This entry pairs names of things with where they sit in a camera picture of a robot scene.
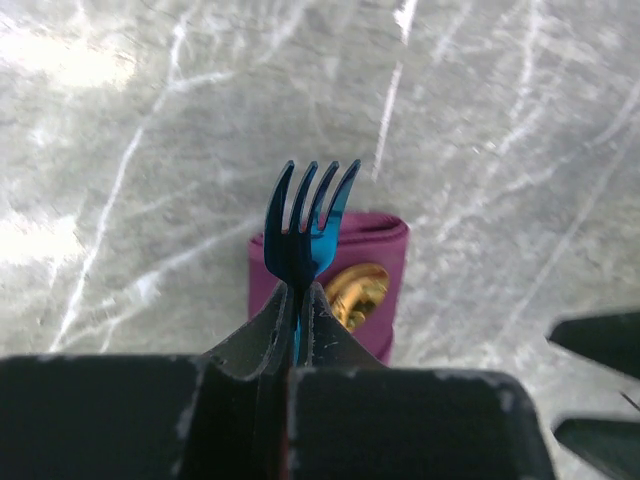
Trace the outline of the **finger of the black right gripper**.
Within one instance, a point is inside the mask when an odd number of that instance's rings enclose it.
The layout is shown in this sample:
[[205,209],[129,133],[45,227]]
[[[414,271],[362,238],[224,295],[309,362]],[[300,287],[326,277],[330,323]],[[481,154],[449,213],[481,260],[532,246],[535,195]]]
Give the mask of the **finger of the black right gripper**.
[[639,480],[639,423],[567,418],[554,429],[556,440],[610,479]]
[[625,312],[564,319],[549,342],[581,357],[639,379],[639,313]]

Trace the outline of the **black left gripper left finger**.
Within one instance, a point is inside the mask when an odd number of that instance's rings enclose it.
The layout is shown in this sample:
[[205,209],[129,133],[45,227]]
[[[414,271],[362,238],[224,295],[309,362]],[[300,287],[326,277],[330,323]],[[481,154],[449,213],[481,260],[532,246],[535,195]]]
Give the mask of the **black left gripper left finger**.
[[1,362],[5,479],[274,479],[293,293],[206,353]]

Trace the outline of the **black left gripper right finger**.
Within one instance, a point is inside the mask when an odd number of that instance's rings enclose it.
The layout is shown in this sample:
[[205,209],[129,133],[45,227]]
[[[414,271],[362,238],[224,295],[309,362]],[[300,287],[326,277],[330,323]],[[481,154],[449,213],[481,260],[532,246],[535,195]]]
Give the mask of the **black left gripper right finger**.
[[289,374],[288,479],[553,479],[533,401],[499,371],[379,364],[312,285],[311,356]]

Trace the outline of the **gold metal spoon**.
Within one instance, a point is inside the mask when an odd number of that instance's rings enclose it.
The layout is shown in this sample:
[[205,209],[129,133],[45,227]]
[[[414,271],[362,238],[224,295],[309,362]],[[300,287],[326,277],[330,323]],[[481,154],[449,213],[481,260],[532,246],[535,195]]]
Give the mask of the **gold metal spoon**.
[[384,267],[362,263],[337,274],[324,291],[333,316],[353,333],[383,302],[389,284],[390,276]]

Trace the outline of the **blue metal fork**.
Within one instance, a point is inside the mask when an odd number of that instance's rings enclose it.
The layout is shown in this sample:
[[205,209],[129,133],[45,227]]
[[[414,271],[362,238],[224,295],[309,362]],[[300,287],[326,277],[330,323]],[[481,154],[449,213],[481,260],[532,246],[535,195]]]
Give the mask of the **blue metal fork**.
[[318,169],[315,161],[308,166],[299,184],[288,225],[283,224],[283,216],[294,171],[293,161],[286,162],[271,195],[263,235],[264,262],[271,274],[294,291],[295,314],[291,340],[292,364],[295,366],[303,362],[307,350],[303,342],[303,336],[309,330],[308,322],[302,318],[304,296],[313,281],[335,258],[343,215],[360,166],[361,162],[356,160],[346,170],[326,213],[322,212],[322,206],[339,168],[337,161],[332,162],[324,173],[307,217],[303,216],[303,208]]

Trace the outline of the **purple cloth napkin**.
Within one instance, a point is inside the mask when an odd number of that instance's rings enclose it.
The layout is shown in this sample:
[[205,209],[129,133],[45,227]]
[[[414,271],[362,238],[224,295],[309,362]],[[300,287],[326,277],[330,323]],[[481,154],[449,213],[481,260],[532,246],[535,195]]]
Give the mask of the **purple cloth napkin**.
[[[403,280],[410,229],[399,217],[380,212],[348,212],[340,229],[335,259],[316,281],[313,345],[317,364],[353,364],[385,368],[394,341],[394,321]],[[353,333],[332,314],[326,285],[343,270],[362,263],[384,267],[390,276],[387,295]]]

